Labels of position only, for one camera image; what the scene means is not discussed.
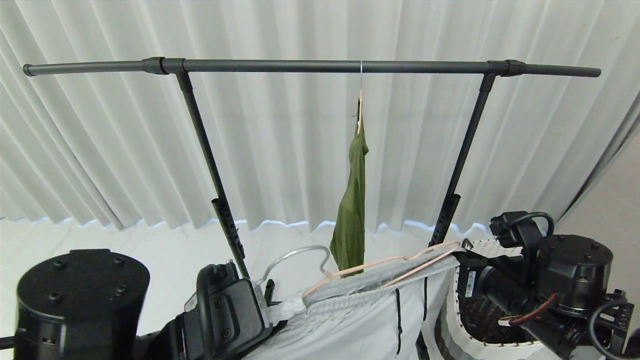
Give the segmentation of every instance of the green shirt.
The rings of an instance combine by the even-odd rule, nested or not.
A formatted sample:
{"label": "green shirt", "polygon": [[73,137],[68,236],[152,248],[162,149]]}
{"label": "green shirt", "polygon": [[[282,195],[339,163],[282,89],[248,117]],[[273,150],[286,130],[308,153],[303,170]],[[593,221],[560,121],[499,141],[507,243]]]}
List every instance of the green shirt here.
{"label": "green shirt", "polygon": [[347,190],[338,207],[338,217],[333,229],[331,245],[329,245],[340,270],[364,264],[364,157],[368,152],[369,148],[364,137],[364,121],[361,120],[360,133],[357,133],[356,126],[356,135],[349,147],[351,172]]}

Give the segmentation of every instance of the horizontal bar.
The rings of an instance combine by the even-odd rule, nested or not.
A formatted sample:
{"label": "horizontal bar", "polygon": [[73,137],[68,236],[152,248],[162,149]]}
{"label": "horizontal bar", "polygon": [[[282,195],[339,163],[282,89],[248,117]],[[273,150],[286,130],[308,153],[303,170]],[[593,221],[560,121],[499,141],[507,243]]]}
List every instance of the horizontal bar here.
{"label": "horizontal bar", "polygon": [[[555,65],[531,65],[519,61],[359,61],[359,60],[189,60],[149,58],[140,61],[105,61],[23,66],[29,76],[85,72],[145,71],[155,61],[157,69],[171,63],[188,72],[334,72],[405,74],[520,74],[583,76],[597,78],[600,69]],[[519,65],[516,69],[509,66]],[[166,72],[175,72],[169,68]]]}

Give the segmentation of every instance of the beige wall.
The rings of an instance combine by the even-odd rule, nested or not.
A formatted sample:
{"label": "beige wall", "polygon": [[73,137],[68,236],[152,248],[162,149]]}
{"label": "beige wall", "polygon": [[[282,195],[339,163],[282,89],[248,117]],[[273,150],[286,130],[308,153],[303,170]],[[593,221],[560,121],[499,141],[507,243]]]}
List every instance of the beige wall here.
{"label": "beige wall", "polygon": [[579,234],[613,251],[609,291],[622,289],[636,305],[632,329],[640,326],[640,127],[599,179],[558,225],[559,234]]}

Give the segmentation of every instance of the curtain fold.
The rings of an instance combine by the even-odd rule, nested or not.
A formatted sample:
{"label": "curtain fold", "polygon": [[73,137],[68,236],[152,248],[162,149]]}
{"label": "curtain fold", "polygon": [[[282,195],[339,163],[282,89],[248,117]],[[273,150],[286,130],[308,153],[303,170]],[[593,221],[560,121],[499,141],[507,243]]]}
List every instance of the curtain fold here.
{"label": "curtain fold", "polygon": [[[0,216],[10,219],[122,228],[215,217],[173,76],[28,78],[24,63],[514,58],[602,68],[597,79],[496,80],[458,186],[463,231],[502,211],[560,217],[625,138],[640,92],[635,1],[2,1],[0,30]],[[335,220],[360,75],[191,77],[237,220]],[[435,224],[480,79],[365,74],[369,229]]]}

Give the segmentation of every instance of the drawstring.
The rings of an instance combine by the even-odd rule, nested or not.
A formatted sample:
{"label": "drawstring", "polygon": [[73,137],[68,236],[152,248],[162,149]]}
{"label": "drawstring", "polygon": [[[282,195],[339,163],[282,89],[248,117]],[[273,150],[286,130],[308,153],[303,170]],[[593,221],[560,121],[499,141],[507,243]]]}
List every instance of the drawstring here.
{"label": "drawstring", "polygon": [[398,350],[396,355],[400,354],[400,345],[402,343],[402,319],[400,317],[400,290],[396,289],[396,306],[398,308]]}
{"label": "drawstring", "polygon": [[424,313],[422,314],[422,321],[427,320],[427,279],[428,277],[424,278]]}

